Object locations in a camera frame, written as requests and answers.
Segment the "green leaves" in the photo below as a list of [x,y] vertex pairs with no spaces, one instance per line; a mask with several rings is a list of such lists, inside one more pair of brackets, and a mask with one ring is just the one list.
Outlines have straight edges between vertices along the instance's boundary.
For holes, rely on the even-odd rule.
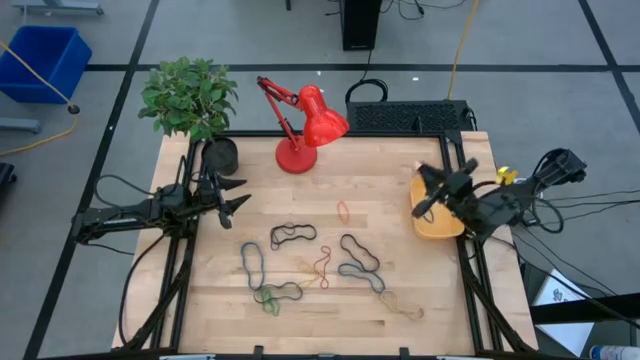
[[216,102],[216,101],[220,100],[220,98],[222,98],[222,90],[220,90],[220,89],[214,90],[211,93],[210,101]]
[[206,94],[209,91],[211,91],[211,88],[213,87],[213,83],[211,82],[211,80],[207,79],[205,81],[203,81],[200,84],[200,94]]
[[229,128],[229,114],[236,115],[227,101],[231,94],[237,101],[238,87],[226,78],[224,65],[212,71],[213,60],[181,57],[175,62],[160,62],[160,70],[151,70],[142,92],[145,107],[139,118],[155,118],[154,131],[168,136],[182,132],[194,139],[208,139]]

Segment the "yellow cable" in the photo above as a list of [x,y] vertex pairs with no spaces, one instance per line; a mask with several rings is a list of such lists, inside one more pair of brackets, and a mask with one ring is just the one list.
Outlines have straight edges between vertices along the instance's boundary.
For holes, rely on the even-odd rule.
[[473,7],[471,8],[471,13],[469,17],[467,17],[467,22],[464,24],[464,31],[462,32],[462,37],[460,38],[460,44],[458,44],[458,50],[456,50],[456,57],[453,59],[453,69],[451,70],[451,80],[449,81],[449,93],[447,95],[447,100],[451,100],[451,96],[453,95],[453,83],[456,81],[456,69],[458,68],[458,58],[460,57],[460,52],[464,47],[464,42],[467,39],[467,33],[469,33],[469,27],[471,26],[471,22],[473,21],[473,16],[476,14],[476,9],[478,8],[478,4],[480,0],[475,0],[473,2]]
[[[69,100],[66,96],[64,96],[64,94],[62,94],[60,92],[60,90],[56,89],[55,86],[49,84],[49,82],[47,80],[43,79],[42,76],[40,76],[35,70],[33,70],[31,68],[31,66],[29,66],[29,64],[27,64],[24,60],[22,60],[22,58],[20,56],[18,56],[18,54],[13,52],[13,50],[11,50],[9,48],[9,46],[7,46],[7,44],[5,44],[4,42],[0,41],[0,47],[2,47],[9,54],[13,55],[13,57],[15,57],[16,60],[18,60],[18,62],[20,62],[27,70],[29,70],[33,74],[33,76],[35,76],[38,80],[40,80],[40,82],[42,82],[43,84],[47,85],[49,88],[51,88],[51,90],[53,90],[56,94],[58,94],[58,96],[60,96],[62,99],[64,99],[64,101],[67,102],[67,106],[75,106],[75,104],[73,104],[71,102],[71,100]],[[73,115],[73,124],[71,124],[71,127],[68,130],[63,131],[63,132],[61,132],[59,134],[53,135],[51,137],[48,137],[46,139],[43,139],[43,140],[40,140],[40,141],[36,141],[33,144],[30,144],[30,145],[27,145],[27,146],[19,147],[17,149],[13,149],[13,150],[9,150],[9,151],[0,152],[0,156],[6,156],[6,155],[9,155],[9,154],[15,154],[15,153],[20,152],[20,151],[33,149],[36,146],[40,146],[42,144],[48,143],[50,141],[53,141],[53,140],[55,140],[57,138],[69,135],[69,134],[71,134],[73,129],[75,129],[77,124],[78,124],[78,117],[76,115]]]

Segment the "lamp shade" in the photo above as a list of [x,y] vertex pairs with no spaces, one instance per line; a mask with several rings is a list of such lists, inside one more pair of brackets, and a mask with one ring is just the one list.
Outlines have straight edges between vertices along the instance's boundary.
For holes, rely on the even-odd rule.
[[349,130],[347,120],[327,107],[317,86],[303,87],[298,94],[298,101],[307,116],[304,124],[304,142],[307,146],[326,145],[342,137]]

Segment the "brown rubber band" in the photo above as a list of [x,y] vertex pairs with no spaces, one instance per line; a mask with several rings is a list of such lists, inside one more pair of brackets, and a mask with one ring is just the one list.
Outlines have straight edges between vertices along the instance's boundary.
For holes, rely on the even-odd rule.
[[349,208],[347,207],[347,204],[344,203],[344,201],[340,200],[338,201],[338,218],[340,218],[340,221],[342,221],[343,224],[347,225],[349,223],[349,218],[351,217],[351,214],[349,213]]

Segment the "blue bin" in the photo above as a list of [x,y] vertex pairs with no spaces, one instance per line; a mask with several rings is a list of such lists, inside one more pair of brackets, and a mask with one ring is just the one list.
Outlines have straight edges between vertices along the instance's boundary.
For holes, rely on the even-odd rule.
[[[91,49],[72,27],[23,26],[9,47],[67,98],[91,58]],[[0,90],[17,102],[66,104],[6,51],[0,57]]]

